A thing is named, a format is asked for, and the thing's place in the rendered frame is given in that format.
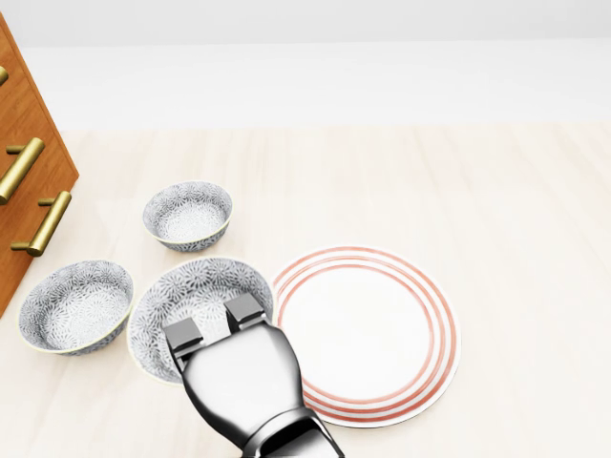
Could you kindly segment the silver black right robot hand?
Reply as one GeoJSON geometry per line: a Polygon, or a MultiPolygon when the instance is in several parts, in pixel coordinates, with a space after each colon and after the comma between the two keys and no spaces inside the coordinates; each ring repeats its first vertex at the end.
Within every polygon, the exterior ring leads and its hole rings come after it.
{"type": "Polygon", "coordinates": [[[163,327],[184,389],[200,416],[247,458],[307,415],[302,377],[284,332],[243,294],[224,304],[230,335],[206,343],[191,318],[163,327]]]}

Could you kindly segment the large grey patterned bowl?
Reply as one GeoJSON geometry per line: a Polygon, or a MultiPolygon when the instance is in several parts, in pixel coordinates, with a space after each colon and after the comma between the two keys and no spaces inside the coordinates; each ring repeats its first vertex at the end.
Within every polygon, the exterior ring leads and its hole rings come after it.
{"type": "Polygon", "coordinates": [[[135,305],[127,325],[127,342],[137,365],[157,381],[180,385],[163,328],[191,318],[205,344],[230,334],[224,304],[252,295],[273,318],[274,295],[264,276],[231,258],[190,260],[161,275],[135,305]]]}

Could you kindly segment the white plate with red rings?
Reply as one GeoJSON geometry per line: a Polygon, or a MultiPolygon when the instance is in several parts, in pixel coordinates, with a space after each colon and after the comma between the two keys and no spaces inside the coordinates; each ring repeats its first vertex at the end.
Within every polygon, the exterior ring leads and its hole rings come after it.
{"type": "Polygon", "coordinates": [[[305,403],[342,427],[387,427],[431,407],[459,367],[448,295],[422,268],[379,248],[306,253],[273,281],[276,324],[302,373],[305,403]]]}

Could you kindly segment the small grey patterned bowl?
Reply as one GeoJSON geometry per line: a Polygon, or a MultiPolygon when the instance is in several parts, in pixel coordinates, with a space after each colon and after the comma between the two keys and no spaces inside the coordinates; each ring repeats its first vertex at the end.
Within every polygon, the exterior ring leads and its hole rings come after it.
{"type": "Polygon", "coordinates": [[[172,184],[146,203],[142,220],[162,245],[198,252],[220,240],[229,227],[233,200],[220,185],[190,180],[172,184]]]}

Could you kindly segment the medium grey patterned bowl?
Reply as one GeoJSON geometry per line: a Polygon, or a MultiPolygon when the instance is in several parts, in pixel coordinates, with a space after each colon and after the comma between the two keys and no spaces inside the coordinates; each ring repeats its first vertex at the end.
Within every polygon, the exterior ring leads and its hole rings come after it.
{"type": "Polygon", "coordinates": [[[92,353],[125,329],[133,298],[133,279],[121,265],[109,260],[68,264],[31,290],[17,316],[18,331],[43,353],[92,353]]]}

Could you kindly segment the wooden cabinet drawer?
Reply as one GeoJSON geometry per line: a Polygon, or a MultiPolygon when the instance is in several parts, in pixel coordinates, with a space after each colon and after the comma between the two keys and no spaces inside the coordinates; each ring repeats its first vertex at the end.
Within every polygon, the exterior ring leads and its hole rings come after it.
{"type": "Polygon", "coordinates": [[[32,262],[27,252],[11,251],[11,243],[30,241],[49,211],[48,207],[40,207],[37,201],[70,191],[77,178],[78,172],[66,148],[49,145],[9,202],[0,205],[0,316],[32,262]]]}
{"type": "Polygon", "coordinates": [[[37,110],[37,100],[11,35],[0,27],[0,66],[9,79],[0,87],[0,139],[12,139],[37,110]]]}
{"type": "Polygon", "coordinates": [[[37,204],[73,184],[39,97],[25,82],[0,87],[0,241],[29,241],[45,215],[37,204]]]}

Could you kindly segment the wooden cabinet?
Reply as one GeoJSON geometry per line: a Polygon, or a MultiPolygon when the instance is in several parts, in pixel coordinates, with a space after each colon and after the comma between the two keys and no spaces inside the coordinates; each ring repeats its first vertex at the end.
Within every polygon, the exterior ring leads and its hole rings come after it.
{"type": "Polygon", "coordinates": [[[0,317],[47,248],[78,177],[0,13],[0,317]]]}

